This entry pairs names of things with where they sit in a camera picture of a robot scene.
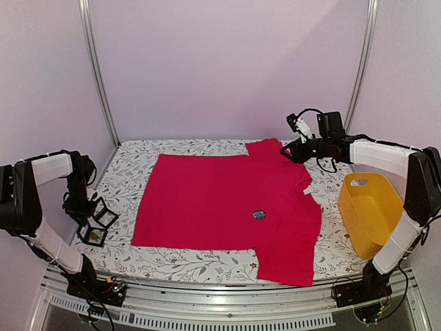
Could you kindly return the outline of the brooch box with blue brooch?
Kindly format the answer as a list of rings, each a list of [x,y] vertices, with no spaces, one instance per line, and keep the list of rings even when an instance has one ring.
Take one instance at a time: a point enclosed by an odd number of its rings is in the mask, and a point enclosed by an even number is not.
[[[96,207],[92,213],[93,220],[102,228],[110,228],[118,220],[119,215],[107,207],[103,197],[99,197],[95,203]]]

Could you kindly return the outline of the brooch box with orange brooch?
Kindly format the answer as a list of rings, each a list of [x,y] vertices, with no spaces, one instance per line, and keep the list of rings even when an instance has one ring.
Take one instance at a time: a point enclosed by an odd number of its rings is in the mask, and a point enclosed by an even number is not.
[[[107,230],[105,228],[93,227],[87,223],[83,227],[79,227],[76,231],[81,243],[102,248],[107,236]]]

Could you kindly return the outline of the red polo shirt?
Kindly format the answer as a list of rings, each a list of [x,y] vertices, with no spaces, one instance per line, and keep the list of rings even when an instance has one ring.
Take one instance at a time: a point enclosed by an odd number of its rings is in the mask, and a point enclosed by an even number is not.
[[[304,189],[306,167],[276,139],[229,157],[161,154],[147,180],[132,244],[188,250],[253,250],[261,280],[311,286],[322,212]],[[263,220],[253,218],[264,210]]]

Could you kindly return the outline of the round blue painted brooch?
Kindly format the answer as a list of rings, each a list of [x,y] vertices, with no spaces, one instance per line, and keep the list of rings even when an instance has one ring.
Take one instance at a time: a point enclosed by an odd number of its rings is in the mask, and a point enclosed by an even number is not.
[[[253,218],[258,220],[263,220],[266,217],[266,212],[264,210],[255,210],[252,214]]]

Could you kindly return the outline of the round orange painted brooch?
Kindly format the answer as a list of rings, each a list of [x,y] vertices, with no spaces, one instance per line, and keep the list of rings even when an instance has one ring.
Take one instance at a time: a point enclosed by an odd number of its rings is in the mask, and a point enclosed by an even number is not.
[[[101,232],[100,231],[92,231],[90,233],[90,241],[99,242],[101,240]]]

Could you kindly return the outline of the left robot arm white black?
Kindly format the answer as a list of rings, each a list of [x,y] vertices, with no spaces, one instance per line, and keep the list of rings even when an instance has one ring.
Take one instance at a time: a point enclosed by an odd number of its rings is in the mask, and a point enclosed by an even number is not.
[[[87,155],[61,150],[1,166],[1,229],[23,239],[32,251],[71,277],[87,299],[102,294],[92,262],[73,250],[45,220],[38,188],[56,179],[67,181],[62,208],[78,225],[94,214],[96,202],[88,199],[96,166]]]

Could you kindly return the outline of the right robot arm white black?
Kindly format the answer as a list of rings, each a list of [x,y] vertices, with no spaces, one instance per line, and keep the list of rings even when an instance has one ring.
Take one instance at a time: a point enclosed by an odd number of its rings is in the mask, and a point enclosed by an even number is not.
[[[440,216],[440,153],[364,134],[302,137],[280,152],[294,163],[329,158],[353,167],[338,207],[356,254],[372,273],[356,294],[372,300],[383,288],[379,276],[395,270]]]

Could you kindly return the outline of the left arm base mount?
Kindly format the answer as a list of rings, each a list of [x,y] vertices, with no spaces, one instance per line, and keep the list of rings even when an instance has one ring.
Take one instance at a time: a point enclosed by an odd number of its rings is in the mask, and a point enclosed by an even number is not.
[[[123,306],[127,291],[127,284],[124,281],[117,281],[114,277],[107,280],[86,281],[74,278],[73,274],[67,274],[66,278],[67,293],[71,296],[115,307]]]

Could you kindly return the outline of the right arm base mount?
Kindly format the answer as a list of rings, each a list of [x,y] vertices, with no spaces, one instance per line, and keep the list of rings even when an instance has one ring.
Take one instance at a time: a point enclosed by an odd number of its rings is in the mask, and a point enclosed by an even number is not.
[[[331,287],[331,298],[339,308],[388,298],[391,294],[392,289],[388,282],[372,287],[363,280],[354,281],[349,277],[336,279]]]

